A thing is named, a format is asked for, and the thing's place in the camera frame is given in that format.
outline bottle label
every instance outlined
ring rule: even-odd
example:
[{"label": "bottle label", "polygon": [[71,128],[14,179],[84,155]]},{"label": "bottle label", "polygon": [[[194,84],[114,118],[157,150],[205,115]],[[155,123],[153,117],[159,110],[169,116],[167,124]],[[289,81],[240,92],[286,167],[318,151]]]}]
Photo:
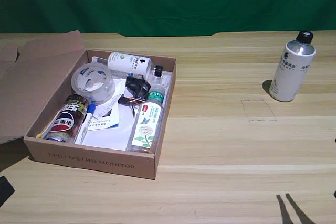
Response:
[{"label": "bottle label", "polygon": [[108,61],[108,68],[114,71],[126,72],[128,77],[144,79],[150,66],[150,58],[112,52]]},{"label": "bottle label", "polygon": [[148,100],[152,100],[152,99],[154,99],[154,100],[157,100],[157,101],[159,101],[159,102],[163,102],[163,94],[161,93],[161,92],[158,92],[158,91],[151,91],[150,93],[149,93],[149,95],[148,95]]},{"label": "bottle label", "polygon": [[132,145],[151,147],[161,110],[161,107],[153,102],[147,102],[141,106]]},{"label": "bottle label", "polygon": [[298,55],[286,47],[269,89],[271,96],[283,102],[293,100],[314,56]]}]

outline cardboard box flap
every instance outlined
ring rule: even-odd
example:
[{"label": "cardboard box flap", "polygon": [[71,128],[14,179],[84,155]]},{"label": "cardboard box flap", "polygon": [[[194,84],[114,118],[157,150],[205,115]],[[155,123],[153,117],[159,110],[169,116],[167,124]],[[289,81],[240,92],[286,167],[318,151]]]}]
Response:
[{"label": "cardboard box flap", "polygon": [[[53,38],[60,49],[52,44]],[[64,79],[70,78],[78,62],[83,61],[84,53],[79,32],[31,41],[24,46],[11,70],[0,78],[1,142],[27,134]]]},{"label": "cardboard box flap", "polygon": [[82,50],[84,50],[84,45],[80,32],[71,31],[27,42],[20,52],[18,62],[53,57]]},{"label": "cardboard box flap", "polygon": [[14,65],[17,57],[17,45],[8,44],[0,49],[0,78]]}]

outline white marker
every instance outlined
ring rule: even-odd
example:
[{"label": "white marker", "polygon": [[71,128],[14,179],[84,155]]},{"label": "white marker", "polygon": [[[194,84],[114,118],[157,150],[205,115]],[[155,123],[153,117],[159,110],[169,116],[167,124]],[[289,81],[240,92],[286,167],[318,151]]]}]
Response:
[{"label": "white marker", "polygon": [[83,124],[82,124],[82,126],[81,126],[81,128],[80,128],[80,130],[77,134],[75,144],[82,144],[83,143],[84,137],[86,135],[86,132],[88,131],[88,128],[89,128],[89,125],[90,125],[90,122],[91,122],[91,118],[92,118],[92,115],[93,115],[95,109],[96,109],[96,105],[90,104],[90,106],[88,108],[88,112],[86,113],[84,122],[83,122]]}]

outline plastic bottle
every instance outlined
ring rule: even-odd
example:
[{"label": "plastic bottle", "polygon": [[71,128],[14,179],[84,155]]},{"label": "plastic bottle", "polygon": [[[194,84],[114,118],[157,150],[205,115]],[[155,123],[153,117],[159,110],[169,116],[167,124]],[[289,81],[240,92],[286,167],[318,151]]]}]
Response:
[{"label": "plastic bottle", "polygon": [[286,44],[269,89],[274,99],[281,102],[294,99],[316,54],[310,44],[312,39],[312,32],[301,31],[296,40]]},{"label": "plastic bottle", "polygon": [[135,117],[126,151],[154,153],[158,129],[163,114],[165,88],[161,85],[162,67],[156,66],[147,100],[140,106]]}]

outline tape roll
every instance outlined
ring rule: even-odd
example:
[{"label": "tape roll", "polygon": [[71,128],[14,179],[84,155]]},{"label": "tape roll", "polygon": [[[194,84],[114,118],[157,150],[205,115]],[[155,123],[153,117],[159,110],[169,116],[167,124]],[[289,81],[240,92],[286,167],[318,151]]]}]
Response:
[{"label": "tape roll", "polygon": [[79,67],[71,78],[73,90],[95,105],[107,102],[114,94],[111,71],[101,63]]}]

